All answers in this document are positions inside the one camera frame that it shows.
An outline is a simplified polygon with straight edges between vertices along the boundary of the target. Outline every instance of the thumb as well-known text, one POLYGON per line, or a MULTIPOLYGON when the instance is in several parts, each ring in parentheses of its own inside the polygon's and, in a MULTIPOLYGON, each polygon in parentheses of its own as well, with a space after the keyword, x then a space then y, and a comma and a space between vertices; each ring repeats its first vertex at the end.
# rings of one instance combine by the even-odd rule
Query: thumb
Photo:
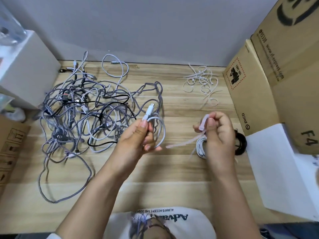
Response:
POLYGON ((133 133, 133 135, 129 138, 130 142, 134 145, 136 145, 136 147, 139 147, 143 141, 144 138, 147 134, 148 131, 148 122, 147 120, 142 120, 140 121, 138 127, 136 128, 135 132, 133 133))
POLYGON ((207 141, 220 141, 217 134, 217 123, 213 118, 208 118, 206 125, 207 141))

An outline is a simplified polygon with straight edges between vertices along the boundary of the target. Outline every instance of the wood grain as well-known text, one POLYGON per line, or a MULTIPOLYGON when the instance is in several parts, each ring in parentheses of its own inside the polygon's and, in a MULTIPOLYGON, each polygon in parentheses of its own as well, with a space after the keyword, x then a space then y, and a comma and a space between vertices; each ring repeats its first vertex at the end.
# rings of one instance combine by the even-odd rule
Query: wood grain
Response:
MULTIPOLYGON (((72 61, 61 63, 64 67, 72 66, 72 61)), ((86 71, 94 74, 98 80, 117 81, 107 76, 100 65, 99 62, 88 62, 86 71)), ((106 64, 106 68, 112 74, 120 73, 118 65, 106 64)), ((218 74, 219 84, 216 90, 221 90, 214 94, 219 100, 217 106, 206 104, 202 107, 204 96, 199 86, 195 86, 192 93, 183 91, 182 85, 185 79, 182 77, 192 73, 188 66, 130 64, 129 74, 123 84, 130 90, 136 90, 145 82, 161 82, 167 130, 165 144, 182 142, 196 136, 192 125, 213 110, 228 114, 234 128, 242 132, 222 76, 224 68, 212 67, 212 70, 218 74)), ((60 74, 56 83, 64 81, 66 77, 67 74, 60 74)), ((150 91, 139 96, 138 101, 155 95, 155 92, 150 91)), ((39 121, 32 122, 31 126, 27 141, 1 198, 0 233, 54 231, 78 198, 76 196, 59 204, 50 204, 39 194, 37 178, 43 166, 41 145, 44 136, 39 121)), ((184 206, 200 209, 211 220, 213 211, 209 190, 210 178, 205 160, 197 155, 189 156, 194 145, 163 149, 160 153, 142 157, 134 172, 123 184, 114 212, 184 206)), ((99 154, 87 151, 83 158, 97 172, 112 150, 108 149, 99 154)), ((303 221, 297 217, 266 209, 262 204, 247 154, 244 153, 237 159, 238 178, 258 223, 303 221)), ((65 165, 51 163, 48 184, 43 180, 43 189, 46 194, 52 194, 54 199, 60 199, 81 188, 87 176, 86 167, 78 159, 70 159, 65 165)))

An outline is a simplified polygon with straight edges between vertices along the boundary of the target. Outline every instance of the fingernail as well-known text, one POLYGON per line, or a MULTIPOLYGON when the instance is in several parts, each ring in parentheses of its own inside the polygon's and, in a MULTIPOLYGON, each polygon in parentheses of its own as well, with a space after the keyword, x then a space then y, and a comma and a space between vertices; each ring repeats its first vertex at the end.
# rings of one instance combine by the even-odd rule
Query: fingernail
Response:
POLYGON ((210 117, 210 118, 208 119, 207 125, 213 126, 213 125, 214 125, 214 119, 210 117))
POLYGON ((148 123, 147 123, 147 120, 142 120, 141 122, 140 122, 140 127, 147 127, 147 125, 148 125, 148 123))

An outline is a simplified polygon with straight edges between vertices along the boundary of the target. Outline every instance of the brown cardboard box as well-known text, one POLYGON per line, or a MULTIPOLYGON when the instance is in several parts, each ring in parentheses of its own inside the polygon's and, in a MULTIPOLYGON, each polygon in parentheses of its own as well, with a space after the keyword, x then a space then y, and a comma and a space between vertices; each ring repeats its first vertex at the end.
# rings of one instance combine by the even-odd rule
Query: brown cardboard box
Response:
POLYGON ((280 123, 267 77, 250 40, 223 75, 246 136, 280 123))
POLYGON ((251 40, 297 149, 319 154, 319 0, 279 0, 251 40))
POLYGON ((0 195, 10 177, 30 126, 0 115, 0 195))

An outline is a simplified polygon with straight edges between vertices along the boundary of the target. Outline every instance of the white box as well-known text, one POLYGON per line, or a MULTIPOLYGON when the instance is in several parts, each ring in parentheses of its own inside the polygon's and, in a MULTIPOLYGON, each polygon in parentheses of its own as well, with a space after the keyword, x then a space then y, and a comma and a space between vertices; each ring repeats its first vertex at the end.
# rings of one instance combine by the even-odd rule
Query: white box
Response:
POLYGON ((318 159, 298 153, 285 125, 246 137, 247 153, 266 208, 319 221, 318 159))
POLYGON ((14 106, 37 109, 61 64, 34 31, 27 34, 16 46, 0 46, 0 93, 14 97, 14 106))

